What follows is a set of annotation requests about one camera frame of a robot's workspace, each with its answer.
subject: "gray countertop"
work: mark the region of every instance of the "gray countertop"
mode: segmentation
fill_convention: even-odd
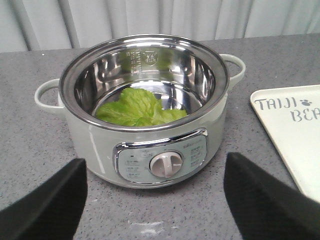
[[[205,41],[247,66],[228,95],[224,138],[212,161],[173,186],[138,190],[88,171],[76,240],[240,240],[223,191],[228,152],[239,152],[296,188],[250,105],[260,89],[320,84],[320,34]],[[0,209],[22,198],[76,157],[67,123],[34,103],[37,87],[59,78],[84,49],[0,54]],[[57,91],[46,93],[55,102]]]

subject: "green lettuce leaf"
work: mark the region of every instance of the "green lettuce leaf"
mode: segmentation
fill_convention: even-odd
[[[142,88],[127,87],[118,101],[101,105],[95,116],[103,121],[131,127],[169,123],[187,115],[185,110],[162,109],[161,99]]]

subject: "tray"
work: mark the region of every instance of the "tray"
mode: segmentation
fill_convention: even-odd
[[[320,202],[320,85],[258,90],[250,102],[299,190]]]

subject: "pot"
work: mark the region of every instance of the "pot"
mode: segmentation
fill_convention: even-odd
[[[240,72],[229,77],[226,62]],[[133,35],[87,50],[60,79],[42,84],[34,99],[44,111],[66,118],[75,151],[94,174],[119,186],[152,189],[185,180],[213,158],[222,141],[228,90],[245,70],[236,56],[187,38]],[[165,109],[188,115],[144,127],[97,119],[97,108],[116,101],[127,87],[151,91]],[[58,106],[41,102],[51,88],[59,88]]]

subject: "paw print logo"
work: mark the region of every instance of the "paw print logo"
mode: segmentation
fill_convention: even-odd
[[[306,100],[306,99],[300,100],[300,102],[301,102],[301,104],[304,105],[304,106],[310,106],[310,105],[312,104],[311,101]]]

